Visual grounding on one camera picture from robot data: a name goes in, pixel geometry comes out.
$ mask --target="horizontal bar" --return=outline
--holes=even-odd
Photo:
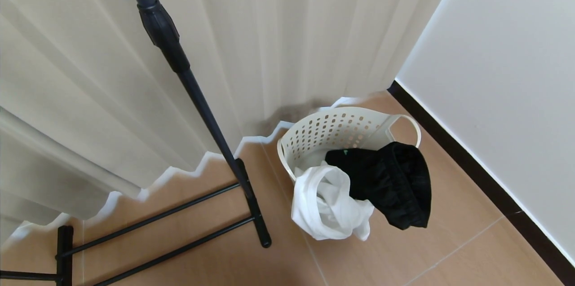
[[[195,248],[195,247],[197,247],[197,246],[199,246],[199,245],[201,245],[201,244],[203,244],[203,243],[206,243],[206,242],[208,242],[208,241],[210,241],[210,240],[212,240],[212,239],[214,239],[214,238],[216,238],[216,237],[219,237],[220,235],[222,235],[222,234],[224,234],[224,233],[226,233],[226,232],[230,232],[230,231],[232,231],[233,229],[238,228],[238,227],[241,227],[242,225],[244,225],[244,224],[246,224],[246,223],[250,223],[250,222],[252,222],[252,221],[253,221],[253,216],[250,216],[249,218],[246,218],[246,219],[243,219],[243,220],[241,220],[241,221],[238,221],[238,222],[236,222],[236,223],[234,223],[234,224],[232,224],[232,225],[229,225],[229,226],[227,226],[227,227],[225,227],[225,228],[223,228],[223,229],[220,229],[220,230],[218,230],[218,231],[216,231],[216,232],[214,232],[214,233],[212,233],[212,234],[209,234],[209,235],[207,235],[207,236],[205,236],[205,237],[203,237],[203,238],[201,238],[201,239],[198,239],[198,240],[196,240],[196,241],[193,241],[192,243],[189,243],[189,244],[187,244],[187,245],[185,245],[185,246],[183,246],[183,247],[181,247],[181,248],[178,248],[178,249],[176,249],[176,250],[174,250],[174,251],[171,251],[171,252],[169,252],[169,253],[167,253],[167,254],[165,254],[165,255],[162,255],[162,256],[160,256],[160,257],[154,259],[154,260],[150,260],[150,261],[146,262],[145,264],[139,265],[139,266],[136,267],[136,268],[132,268],[132,269],[128,270],[127,272],[118,274],[118,275],[116,275],[116,276],[114,276],[114,277],[112,277],[112,278],[109,278],[109,279],[107,279],[107,280],[104,280],[103,282],[99,282],[98,284],[95,284],[94,286],[106,286],[106,285],[109,285],[109,284],[111,284],[111,283],[113,283],[113,282],[117,282],[117,281],[119,281],[119,280],[123,280],[123,279],[126,278],[126,277],[132,276],[133,274],[136,274],[136,273],[138,273],[138,272],[141,272],[141,271],[144,270],[144,269],[148,269],[148,268],[150,268],[150,267],[152,267],[152,266],[158,265],[158,264],[160,264],[160,262],[164,262],[164,261],[166,261],[166,260],[168,260],[168,259],[171,259],[171,258],[177,256],[177,255],[181,255],[182,253],[188,251],[189,249],[193,249],[193,248]]]
[[[93,246],[99,245],[100,243],[103,243],[103,242],[112,240],[113,238],[119,237],[119,236],[121,236],[121,235],[123,235],[123,234],[125,234],[125,233],[130,232],[130,231],[134,231],[135,229],[140,228],[140,227],[143,227],[143,226],[146,225],[146,224],[150,224],[150,223],[152,223],[152,222],[154,222],[154,221],[157,221],[157,220],[160,220],[160,219],[162,219],[162,218],[165,218],[165,217],[167,217],[168,215],[172,215],[172,214],[174,214],[174,213],[176,213],[176,212],[179,212],[179,211],[181,211],[181,210],[184,210],[184,209],[186,209],[186,208],[189,208],[190,206],[193,206],[193,205],[195,205],[195,204],[198,204],[199,202],[203,202],[203,201],[205,201],[205,200],[208,200],[208,199],[210,199],[210,198],[213,198],[214,196],[217,196],[217,195],[219,195],[219,194],[222,194],[222,193],[224,193],[224,192],[227,192],[228,190],[234,189],[234,188],[236,188],[236,187],[238,187],[238,186],[240,186],[239,183],[234,183],[234,184],[228,185],[228,186],[226,186],[226,187],[224,187],[224,188],[222,188],[222,189],[218,189],[218,190],[216,190],[216,191],[213,192],[213,193],[210,193],[210,194],[207,194],[207,195],[202,196],[201,198],[196,198],[195,200],[191,200],[191,201],[189,201],[189,202],[187,202],[187,203],[185,203],[185,204],[182,204],[182,205],[180,205],[180,206],[176,206],[176,207],[174,207],[174,208],[171,208],[170,210],[167,210],[167,211],[164,212],[164,213],[160,213],[160,214],[155,215],[155,216],[153,216],[153,217],[151,217],[151,218],[149,218],[149,219],[146,219],[146,220],[143,220],[143,221],[141,221],[141,222],[135,223],[135,224],[133,224],[133,225],[130,225],[129,227],[125,227],[125,228],[123,228],[123,229],[119,229],[119,230],[116,231],[116,232],[110,233],[109,235],[105,235],[105,236],[103,236],[103,237],[101,237],[101,238],[99,238],[99,239],[95,239],[94,241],[90,241],[90,242],[86,243],[85,245],[78,246],[78,247],[76,247],[76,248],[73,248],[73,249],[70,250],[70,251],[66,251],[66,252],[64,252],[64,253],[61,255],[61,257],[68,257],[68,256],[70,256],[70,255],[73,255],[74,253],[78,253],[78,252],[80,252],[80,251],[84,251],[84,250],[86,250],[86,249],[88,249],[88,248],[91,248],[91,247],[93,247]]]
[[[55,282],[60,280],[62,277],[58,276],[57,274],[11,272],[10,270],[0,270],[0,278],[17,280],[47,280]]]

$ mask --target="black plastic joint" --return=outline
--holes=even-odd
[[[152,43],[162,50],[164,57],[175,73],[190,69],[190,62],[179,43],[179,34],[170,14],[159,0],[152,6],[140,6],[140,18]]]

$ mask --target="white cloth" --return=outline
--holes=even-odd
[[[345,239],[353,233],[365,241],[374,206],[349,196],[351,184],[343,170],[329,166],[296,168],[292,220],[316,240]]]

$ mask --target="white wall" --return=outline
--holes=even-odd
[[[575,258],[575,0],[442,0],[398,82]]]

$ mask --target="white plastic basket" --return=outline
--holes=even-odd
[[[306,170],[319,166],[330,150],[379,150],[395,141],[389,129],[398,118],[407,118],[413,124],[417,131],[415,147],[419,148],[421,130],[413,118],[347,106],[308,115],[294,124],[278,141],[279,159],[292,180],[296,181],[296,167]]]

